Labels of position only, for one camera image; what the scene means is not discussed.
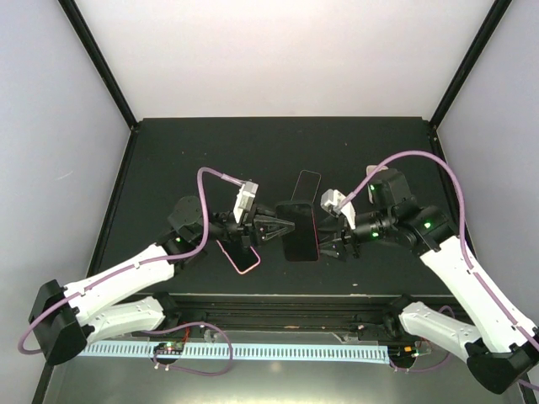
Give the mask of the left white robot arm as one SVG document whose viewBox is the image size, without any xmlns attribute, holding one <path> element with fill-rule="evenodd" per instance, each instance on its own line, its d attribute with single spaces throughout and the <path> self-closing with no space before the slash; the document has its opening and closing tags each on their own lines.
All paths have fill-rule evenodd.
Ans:
<svg viewBox="0 0 539 404">
<path fill-rule="evenodd" d="M 37 349 L 27 349 L 27 337 L 19 339 L 22 354 L 42 354 L 48 365 L 64 364 L 86 347 L 131 332 L 175 334 L 181 316 L 166 293 L 128 303 L 126 298 L 179 274 L 205 254 L 204 246 L 215 240 L 236 265 L 240 257 L 247 268 L 256 268 L 256 248 L 296 230 L 293 220 L 237 198 L 235 209 L 210 215 L 197 196 L 179 200 L 168 217 L 170 228 L 134 257 L 86 279 L 60 285 L 55 279 L 39 287 L 29 314 L 27 335 L 34 335 Z"/>
</svg>

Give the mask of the black phone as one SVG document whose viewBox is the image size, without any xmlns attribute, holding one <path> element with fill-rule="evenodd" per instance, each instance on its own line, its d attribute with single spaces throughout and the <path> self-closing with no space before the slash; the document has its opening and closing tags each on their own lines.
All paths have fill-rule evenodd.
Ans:
<svg viewBox="0 0 539 404">
<path fill-rule="evenodd" d="M 275 213 L 278 219 L 294 224 L 294 229 L 281 238 L 285 259 L 289 262 L 316 262 L 319 248 L 312 202 L 282 202 L 275 207 Z"/>
</svg>

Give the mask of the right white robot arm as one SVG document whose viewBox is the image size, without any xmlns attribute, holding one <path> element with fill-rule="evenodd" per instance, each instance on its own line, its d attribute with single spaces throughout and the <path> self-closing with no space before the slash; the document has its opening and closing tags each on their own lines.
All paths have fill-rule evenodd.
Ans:
<svg viewBox="0 0 539 404">
<path fill-rule="evenodd" d="M 502 394 L 538 363 L 538 327 L 492 281 L 454 223 L 434 206 L 422 207 L 396 169 L 374 173 L 367 184 L 373 211 L 358 214 L 336 189 L 321 197 L 331 234 L 324 255 L 344 261 L 367 242 L 406 247 L 444 283 L 470 319 L 460 322 L 409 296 L 398 298 L 382 321 L 393 339 L 424 338 L 462 360 L 476 381 Z"/>
</svg>

